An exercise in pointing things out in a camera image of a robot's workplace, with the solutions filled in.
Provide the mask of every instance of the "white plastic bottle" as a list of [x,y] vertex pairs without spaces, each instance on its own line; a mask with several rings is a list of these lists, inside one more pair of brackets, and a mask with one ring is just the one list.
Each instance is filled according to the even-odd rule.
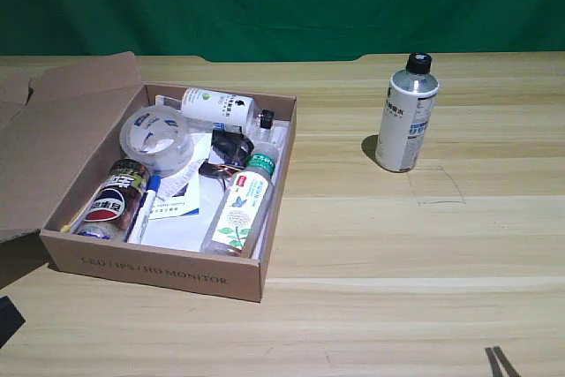
[[440,88],[431,66],[428,54],[412,53],[406,68],[390,79],[375,153],[385,170],[405,172],[416,166]]
[[257,243],[273,194],[271,177],[278,150],[258,142],[244,170],[233,176],[200,247],[204,253],[249,258]]

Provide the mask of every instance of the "bottle cap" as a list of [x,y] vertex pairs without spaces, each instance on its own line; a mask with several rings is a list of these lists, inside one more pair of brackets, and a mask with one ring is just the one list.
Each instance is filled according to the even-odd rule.
[[412,74],[427,74],[432,67],[432,57],[427,53],[412,53],[406,63],[406,71]]
[[275,113],[272,110],[264,109],[261,111],[260,117],[260,128],[266,128],[270,130],[273,127],[273,120],[275,119]]

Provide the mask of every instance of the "cardboard box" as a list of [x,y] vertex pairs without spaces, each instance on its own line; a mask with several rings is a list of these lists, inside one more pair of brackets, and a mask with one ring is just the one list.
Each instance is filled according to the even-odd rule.
[[257,260],[58,232],[123,156],[118,135],[125,119],[157,94],[180,99],[185,89],[144,84],[131,52],[46,71],[2,130],[0,238],[39,230],[56,266],[68,273],[259,302],[294,140],[294,97],[229,91],[252,96],[290,122]]

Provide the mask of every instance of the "blue marker cap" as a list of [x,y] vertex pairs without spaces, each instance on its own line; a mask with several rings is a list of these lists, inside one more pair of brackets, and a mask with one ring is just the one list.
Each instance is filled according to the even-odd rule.
[[161,185],[161,176],[153,175],[149,178],[149,182],[147,183],[147,189],[157,192],[159,190],[160,185]]

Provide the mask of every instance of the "bottle label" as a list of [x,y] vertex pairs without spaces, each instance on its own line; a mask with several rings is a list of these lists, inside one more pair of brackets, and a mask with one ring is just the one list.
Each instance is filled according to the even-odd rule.
[[269,176],[273,176],[275,172],[275,161],[269,155],[253,154],[247,162],[248,167],[260,167],[268,172]]
[[216,129],[241,132],[252,119],[254,100],[236,94],[215,92],[202,88],[188,88],[183,96],[182,113],[185,117],[211,121]]
[[235,175],[235,179],[212,240],[241,252],[267,192],[268,181],[252,171],[241,171]]
[[385,169],[414,167],[437,94],[406,92],[391,82],[377,139],[376,160]]

